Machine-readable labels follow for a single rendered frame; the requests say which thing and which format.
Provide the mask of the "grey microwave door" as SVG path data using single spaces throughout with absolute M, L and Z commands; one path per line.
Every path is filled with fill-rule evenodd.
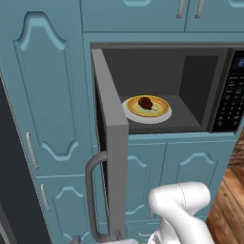
M 129 123 L 103 52 L 93 49 L 91 53 L 105 122 L 107 152 L 109 235 L 100 242 L 109 242 L 124 238 Z

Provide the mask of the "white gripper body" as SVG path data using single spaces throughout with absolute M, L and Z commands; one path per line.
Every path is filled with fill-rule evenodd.
M 112 244 L 140 244 L 140 243 L 137 240 L 131 238 L 131 239 L 112 241 Z

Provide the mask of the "yellow plate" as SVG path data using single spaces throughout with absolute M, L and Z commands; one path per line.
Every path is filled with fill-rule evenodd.
M 138 105 L 138 100 L 143 96 L 148 97 L 152 101 L 153 105 L 156 107 L 156 111 L 145 110 Z M 154 96 L 154 95 L 137 95 L 137 96 L 131 97 L 126 102 L 126 107 L 133 114 L 139 115 L 142 117 L 158 117 L 158 116 L 164 115 L 170 109 L 170 105 L 166 100 L 164 100 L 163 98 L 160 98 L 158 96 Z

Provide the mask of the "tall teal cupboard door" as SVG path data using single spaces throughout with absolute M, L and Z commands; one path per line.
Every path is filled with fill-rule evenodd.
M 0 60 L 33 173 L 83 173 L 92 143 L 81 1 L 0 0 Z

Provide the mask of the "brown steak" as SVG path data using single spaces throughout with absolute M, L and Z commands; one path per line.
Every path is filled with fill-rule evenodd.
M 146 96 L 143 96 L 138 100 L 138 105 L 145 110 L 156 111 L 156 107 L 153 105 L 153 102 Z

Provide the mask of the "dark grey microwave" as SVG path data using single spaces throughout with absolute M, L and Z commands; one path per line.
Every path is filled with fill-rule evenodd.
M 153 125 L 129 122 L 129 133 L 236 132 L 244 113 L 244 42 L 93 43 L 124 101 L 165 99 L 173 111 Z

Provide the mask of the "teal drawer front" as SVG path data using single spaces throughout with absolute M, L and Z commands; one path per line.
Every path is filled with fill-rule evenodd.
M 142 234 L 153 234 L 159 227 L 159 222 L 148 222 L 148 223 L 136 223 L 134 226 L 128 226 L 125 231 L 127 238 L 136 239 L 140 243 L 147 243 L 150 236 L 139 236 L 138 233 Z

